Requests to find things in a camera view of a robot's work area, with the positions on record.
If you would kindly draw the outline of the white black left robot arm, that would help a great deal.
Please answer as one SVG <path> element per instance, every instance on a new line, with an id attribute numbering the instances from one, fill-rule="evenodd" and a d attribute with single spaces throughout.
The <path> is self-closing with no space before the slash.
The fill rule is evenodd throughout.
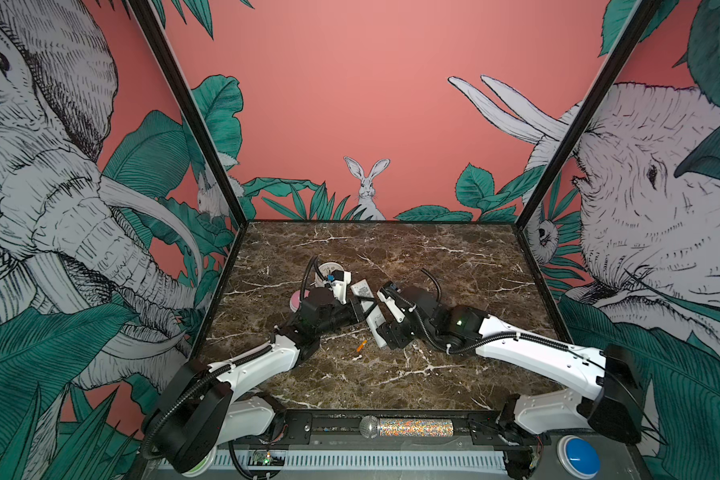
<path id="1" fill-rule="evenodd" d="M 188 361 L 144 419 L 140 456 L 163 459 L 193 477 L 209 468 L 220 444 L 269 431 L 282 406 L 270 397 L 242 396 L 306 362 L 324 334 L 364 321 L 374 304 L 352 292 L 340 300 L 330 288 L 316 288 L 264 344 L 220 362 Z"/>

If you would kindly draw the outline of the glitter tube with ball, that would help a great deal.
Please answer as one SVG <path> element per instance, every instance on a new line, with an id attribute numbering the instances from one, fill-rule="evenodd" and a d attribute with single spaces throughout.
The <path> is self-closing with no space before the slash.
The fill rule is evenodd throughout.
<path id="1" fill-rule="evenodd" d="M 364 416 L 360 420 L 359 431 L 367 439 L 380 437 L 445 438 L 454 435 L 454 425 L 449 419 Z"/>

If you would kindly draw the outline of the blue push button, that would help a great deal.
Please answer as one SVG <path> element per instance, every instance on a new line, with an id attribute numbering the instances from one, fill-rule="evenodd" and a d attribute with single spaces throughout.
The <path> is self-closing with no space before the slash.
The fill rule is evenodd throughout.
<path id="1" fill-rule="evenodd" d="M 600 472 L 600 458 L 593 446 L 575 435 L 562 437 L 557 457 L 564 470 L 576 479 L 591 480 Z"/>

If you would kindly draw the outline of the black left frame post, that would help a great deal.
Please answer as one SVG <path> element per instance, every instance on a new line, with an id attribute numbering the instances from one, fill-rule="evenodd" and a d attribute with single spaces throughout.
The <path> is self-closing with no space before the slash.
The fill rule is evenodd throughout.
<path id="1" fill-rule="evenodd" d="M 186 79 L 181 72 L 179 64 L 165 37 L 152 2 L 144 0 L 130 0 L 128 1 L 128 5 L 139 24 L 139 27 L 171 89 L 174 98 L 179 105 L 181 114 L 186 119 L 190 131 L 198 143 L 198 147 L 204 157 L 204 160 L 208 164 L 211 173 L 217 181 L 232 218 L 235 223 L 242 228 L 242 230 L 245 230 L 248 226 L 248 220 L 245 217 L 237 196 L 232 190 L 229 183 L 229 177 L 220 162 L 218 151 L 212 141 L 205 121 L 198 110 L 197 103 L 195 102 L 192 92 L 187 85 Z"/>

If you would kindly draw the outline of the black frame post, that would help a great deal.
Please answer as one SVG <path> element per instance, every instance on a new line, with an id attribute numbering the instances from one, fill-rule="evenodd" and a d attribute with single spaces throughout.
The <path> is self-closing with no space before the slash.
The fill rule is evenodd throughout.
<path id="1" fill-rule="evenodd" d="M 528 203 L 518 216 L 514 224 L 516 230 L 524 229 L 529 223 L 532 214 L 536 211 L 562 167 L 570 158 L 574 146 L 597 113 L 608 90 L 614 84 L 661 4 L 662 1 L 658 0 L 637 1 L 630 11 L 626 23 L 617 36 L 607 60 L 584 98 L 571 126 L 560 141 Z"/>
<path id="2" fill-rule="evenodd" d="M 232 190 L 229 183 L 229 177 L 220 162 L 218 151 L 212 141 L 205 121 L 198 110 L 197 103 L 195 102 L 192 92 L 187 85 L 186 79 L 181 72 L 179 64 L 165 37 L 152 2 L 144 0 L 130 0 L 128 1 L 128 5 L 139 24 L 139 27 L 171 89 L 174 98 L 179 105 L 181 114 L 186 119 L 190 131 L 198 143 L 198 147 L 204 157 L 204 160 L 208 164 L 211 173 L 217 181 L 232 218 L 235 223 L 242 228 L 242 230 L 245 230 L 248 226 L 248 220 L 245 217 L 237 196 Z"/>

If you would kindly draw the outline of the white round alarm clock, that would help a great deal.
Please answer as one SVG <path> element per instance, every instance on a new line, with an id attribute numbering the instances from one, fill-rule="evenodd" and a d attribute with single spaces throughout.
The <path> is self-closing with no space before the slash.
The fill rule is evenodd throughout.
<path id="1" fill-rule="evenodd" d="M 336 282 L 346 282 L 344 268 L 336 262 L 321 263 L 315 273 L 314 285 L 317 287 L 328 287 L 333 286 Z"/>

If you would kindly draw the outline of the black right frame post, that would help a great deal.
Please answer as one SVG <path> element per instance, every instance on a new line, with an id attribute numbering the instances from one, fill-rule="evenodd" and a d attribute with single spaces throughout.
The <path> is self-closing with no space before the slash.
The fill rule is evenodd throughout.
<path id="1" fill-rule="evenodd" d="M 608 90 L 614 84 L 661 4 L 662 1 L 658 0 L 637 1 L 630 11 L 626 23 L 617 36 L 607 60 L 584 98 L 571 126 L 560 141 L 528 203 L 518 216 L 514 224 L 516 230 L 524 229 L 529 223 L 532 214 L 536 211 L 562 167 L 570 158 L 574 146 L 597 113 Z"/>

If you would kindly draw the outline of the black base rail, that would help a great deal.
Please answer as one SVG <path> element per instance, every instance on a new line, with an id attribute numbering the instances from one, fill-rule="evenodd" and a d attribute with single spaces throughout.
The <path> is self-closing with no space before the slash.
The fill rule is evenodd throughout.
<path id="1" fill-rule="evenodd" d="M 546 447 L 547 434 L 526 433 L 495 410 L 288 409 L 275 421 L 272 445 L 307 445 L 322 437 L 375 440 L 450 440 L 499 450 Z"/>

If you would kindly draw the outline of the pink white round container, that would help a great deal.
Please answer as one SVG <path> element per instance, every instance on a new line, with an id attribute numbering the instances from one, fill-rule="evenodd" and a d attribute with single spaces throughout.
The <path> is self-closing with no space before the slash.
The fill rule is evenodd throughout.
<path id="1" fill-rule="evenodd" d="M 296 312 L 300 307 L 300 292 L 296 291 L 289 300 L 289 307 L 292 312 Z"/>

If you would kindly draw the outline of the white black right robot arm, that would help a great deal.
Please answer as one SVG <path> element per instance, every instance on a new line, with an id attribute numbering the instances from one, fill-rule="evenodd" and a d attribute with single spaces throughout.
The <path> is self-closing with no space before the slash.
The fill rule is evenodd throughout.
<path id="1" fill-rule="evenodd" d="M 635 445 L 642 437 L 644 390 L 628 349 L 578 346 L 513 326 L 466 305 L 448 306 L 419 287 L 384 284 L 378 298 L 393 318 L 376 331 L 391 349 L 418 338 L 449 356 L 495 359 L 548 378 L 561 390 L 508 400 L 498 424 L 529 434 L 590 429 Z"/>

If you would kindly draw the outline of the white remote control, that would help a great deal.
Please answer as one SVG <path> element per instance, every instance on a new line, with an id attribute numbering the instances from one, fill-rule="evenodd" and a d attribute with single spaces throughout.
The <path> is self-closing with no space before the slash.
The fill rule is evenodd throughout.
<path id="1" fill-rule="evenodd" d="M 380 349 L 387 348 L 387 342 L 378 333 L 377 329 L 385 323 L 381 307 L 378 304 L 378 298 L 376 294 L 370 288 L 370 285 L 366 280 L 361 280 L 350 286 L 353 294 L 360 300 L 361 307 L 363 309 L 363 315 L 365 322 L 367 323 L 369 330 Z"/>

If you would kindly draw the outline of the small green circuit board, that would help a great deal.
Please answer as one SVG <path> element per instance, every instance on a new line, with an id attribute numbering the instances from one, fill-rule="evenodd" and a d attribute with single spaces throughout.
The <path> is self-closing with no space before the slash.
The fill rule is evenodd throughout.
<path id="1" fill-rule="evenodd" d="M 248 467 L 256 469 L 282 468 L 286 463 L 284 451 L 252 450 L 249 451 Z"/>

